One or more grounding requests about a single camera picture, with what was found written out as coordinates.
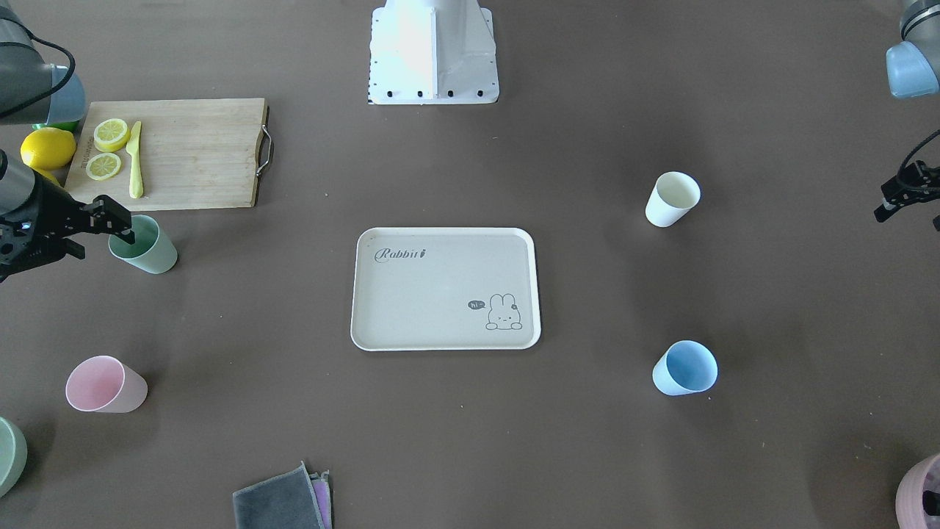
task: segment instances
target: yellow knife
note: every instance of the yellow knife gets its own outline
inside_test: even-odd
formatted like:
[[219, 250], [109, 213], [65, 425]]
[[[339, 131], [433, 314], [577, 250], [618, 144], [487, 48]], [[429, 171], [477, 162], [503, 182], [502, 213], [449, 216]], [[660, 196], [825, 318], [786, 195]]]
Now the yellow knife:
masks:
[[131, 156], [131, 198], [139, 199], [144, 196], [144, 179], [140, 176], [140, 121], [131, 127], [131, 139], [127, 140], [125, 149]]

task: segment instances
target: wooden cutting board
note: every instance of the wooden cutting board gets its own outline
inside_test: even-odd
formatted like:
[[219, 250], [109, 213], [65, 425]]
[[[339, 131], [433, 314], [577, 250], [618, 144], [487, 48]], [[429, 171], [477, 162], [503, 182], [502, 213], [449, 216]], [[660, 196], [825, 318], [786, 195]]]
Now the wooden cutting board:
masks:
[[[65, 188], [82, 202], [108, 195], [130, 211], [251, 207], [267, 117], [264, 99], [92, 103]], [[98, 182], [85, 175], [88, 159], [99, 154], [95, 127], [110, 118], [121, 118], [128, 127], [141, 122], [144, 196], [139, 199], [128, 191], [131, 157], [124, 149], [115, 152], [121, 159], [116, 176]]]

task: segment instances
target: folded towel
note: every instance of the folded towel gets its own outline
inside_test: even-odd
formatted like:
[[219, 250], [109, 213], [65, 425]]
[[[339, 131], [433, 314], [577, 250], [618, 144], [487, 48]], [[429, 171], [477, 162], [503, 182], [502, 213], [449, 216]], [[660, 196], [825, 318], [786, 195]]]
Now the folded towel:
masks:
[[332, 529], [329, 472], [300, 467], [232, 494], [238, 529]]

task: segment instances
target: metal handle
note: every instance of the metal handle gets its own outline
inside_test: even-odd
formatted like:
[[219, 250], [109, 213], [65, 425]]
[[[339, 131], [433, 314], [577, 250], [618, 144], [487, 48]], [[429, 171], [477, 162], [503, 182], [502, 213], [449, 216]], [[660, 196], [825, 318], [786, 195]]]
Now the metal handle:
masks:
[[[268, 159], [264, 160], [264, 163], [258, 166], [258, 170], [255, 171], [255, 177], [261, 178], [261, 172], [264, 168], [268, 167], [268, 164], [271, 163], [271, 160], [274, 159], [274, 140], [271, 139], [271, 135], [268, 134], [268, 125], [265, 123], [261, 124], [261, 132], [268, 138]], [[261, 161], [261, 150], [258, 150], [258, 161]]]

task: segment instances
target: bunny illustration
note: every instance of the bunny illustration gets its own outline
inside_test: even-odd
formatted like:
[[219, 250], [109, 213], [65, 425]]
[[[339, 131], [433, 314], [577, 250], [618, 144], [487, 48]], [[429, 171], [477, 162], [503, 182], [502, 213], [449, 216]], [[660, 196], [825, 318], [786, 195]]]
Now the bunny illustration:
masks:
[[490, 323], [486, 324], [489, 330], [521, 329], [523, 327], [522, 316], [519, 314], [519, 307], [516, 306], [515, 296], [493, 294], [490, 298], [489, 320]]

